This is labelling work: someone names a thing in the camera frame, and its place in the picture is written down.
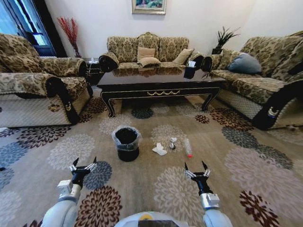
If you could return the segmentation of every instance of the blue pillow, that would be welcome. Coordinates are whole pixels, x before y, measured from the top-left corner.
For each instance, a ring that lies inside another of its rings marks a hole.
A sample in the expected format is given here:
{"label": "blue pillow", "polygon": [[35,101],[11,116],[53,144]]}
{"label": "blue pillow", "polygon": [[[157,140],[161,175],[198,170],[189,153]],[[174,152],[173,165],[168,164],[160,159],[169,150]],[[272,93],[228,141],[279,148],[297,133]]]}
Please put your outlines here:
{"label": "blue pillow", "polygon": [[262,71],[259,61],[248,53],[241,53],[227,66],[231,72],[256,74]]}

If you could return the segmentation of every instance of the picture frame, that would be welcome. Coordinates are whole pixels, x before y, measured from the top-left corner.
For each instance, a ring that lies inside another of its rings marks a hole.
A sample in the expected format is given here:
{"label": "picture frame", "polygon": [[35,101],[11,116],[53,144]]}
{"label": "picture frame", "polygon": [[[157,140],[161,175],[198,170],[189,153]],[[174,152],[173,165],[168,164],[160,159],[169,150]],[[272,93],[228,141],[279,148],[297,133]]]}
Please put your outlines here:
{"label": "picture frame", "polygon": [[167,0],[132,0],[133,14],[165,15]]}

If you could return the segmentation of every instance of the sofa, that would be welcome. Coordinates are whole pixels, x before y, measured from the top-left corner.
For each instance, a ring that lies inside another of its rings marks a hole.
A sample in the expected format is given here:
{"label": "sofa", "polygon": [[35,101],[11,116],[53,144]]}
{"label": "sofa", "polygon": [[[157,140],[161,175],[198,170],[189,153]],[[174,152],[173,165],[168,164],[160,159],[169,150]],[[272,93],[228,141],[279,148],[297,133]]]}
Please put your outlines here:
{"label": "sofa", "polygon": [[79,58],[40,58],[25,38],[0,34],[0,127],[76,124],[92,96]]}
{"label": "sofa", "polygon": [[[257,75],[226,69],[241,52],[262,66]],[[260,129],[303,125],[303,37],[253,37],[240,52],[223,49],[204,58],[202,69],[228,82],[218,98]]]}
{"label": "sofa", "polygon": [[[172,61],[187,49],[189,40],[185,37],[158,37],[150,32],[138,37],[110,36],[107,39],[107,53],[99,57],[99,63],[103,72],[110,72],[114,69],[138,69],[137,64],[138,47],[155,49],[155,58],[161,62],[162,68],[185,67]],[[188,61],[195,61],[196,68],[201,67],[203,55],[194,51]]]}

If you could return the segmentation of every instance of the black coffee table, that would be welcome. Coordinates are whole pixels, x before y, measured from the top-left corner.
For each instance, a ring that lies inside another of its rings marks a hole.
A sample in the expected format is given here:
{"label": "black coffee table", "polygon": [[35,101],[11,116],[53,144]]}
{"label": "black coffee table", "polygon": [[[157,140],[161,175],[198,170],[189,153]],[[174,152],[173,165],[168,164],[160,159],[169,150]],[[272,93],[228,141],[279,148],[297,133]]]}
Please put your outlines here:
{"label": "black coffee table", "polygon": [[111,99],[208,95],[202,105],[205,111],[226,82],[202,70],[187,74],[183,68],[116,69],[105,73],[97,87],[102,89],[108,116],[114,117]]}

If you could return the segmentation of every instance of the wall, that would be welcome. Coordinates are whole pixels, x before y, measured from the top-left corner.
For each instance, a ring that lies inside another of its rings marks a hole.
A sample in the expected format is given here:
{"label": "wall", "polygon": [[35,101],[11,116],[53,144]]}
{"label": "wall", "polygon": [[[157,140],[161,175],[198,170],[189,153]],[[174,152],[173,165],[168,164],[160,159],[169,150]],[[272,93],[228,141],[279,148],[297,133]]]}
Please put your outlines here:
{"label": "wall", "polygon": [[239,37],[285,36],[303,30],[303,0],[256,0]]}
{"label": "wall", "polygon": [[[68,56],[73,50],[57,17],[79,23],[78,46],[83,57],[107,51],[110,35],[138,36],[150,31],[159,36],[186,36],[190,47],[208,54],[216,46],[222,26],[243,27],[256,0],[168,0],[166,15],[132,15],[131,0],[45,0]],[[225,47],[237,49],[240,37]]]}

